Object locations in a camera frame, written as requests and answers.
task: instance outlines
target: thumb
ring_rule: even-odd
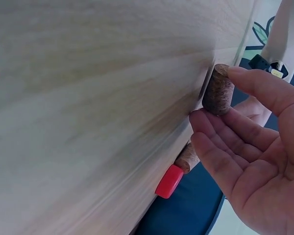
[[[294,105],[294,86],[268,72],[230,67],[228,76],[235,86],[256,97],[277,117]]]
[[[294,164],[294,86],[262,70],[230,67],[229,79],[279,117],[281,140]]]

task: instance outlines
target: fingernail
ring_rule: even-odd
[[[239,66],[230,66],[229,69],[228,69],[228,73],[229,74],[242,74],[244,72],[246,72],[247,69],[244,69],[242,67],[239,67]]]

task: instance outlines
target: green leaf pattern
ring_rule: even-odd
[[[253,28],[254,28],[255,32],[257,33],[257,36],[259,37],[259,39],[264,44],[266,44],[267,41],[268,41],[268,37],[266,35],[266,32],[260,26],[258,26],[257,24],[254,24],[254,27]]]

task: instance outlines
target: light wood surface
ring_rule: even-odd
[[[253,6],[0,0],[0,235],[128,234]]]

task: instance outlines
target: finger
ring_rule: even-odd
[[[204,111],[210,123],[213,125],[217,135],[221,137],[224,143],[236,154],[247,160],[249,163],[257,160],[263,153],[252,144],[245,143],[230,127],[224,124],[220,117],[217,117],[207,111]]]
[[[241,115],[231,108],[221,119],[231,128],[245,143],[249,143],[264,152],[272,142],[279,137],[277,131],[261,127],[248,117]]]
[[[294,86],[268,72],[230,67],[228,76],[235,86],[256,97],[277,117],[294,105]]]
[[[230,156],[234,156],[232,150],[224,143],[222,138],[216,134],[213,125],[210,123],[206,114],[203,110],[196,110],[190,114],[190,123],[193,131],[202,132],[210,138],[210,140],[222,151],[228,153]]]
[[[230,199],[235,183],[243,170],[230,155],[217,148],[204,133],[194,133],[191,141],[205,169],[224,195]]]

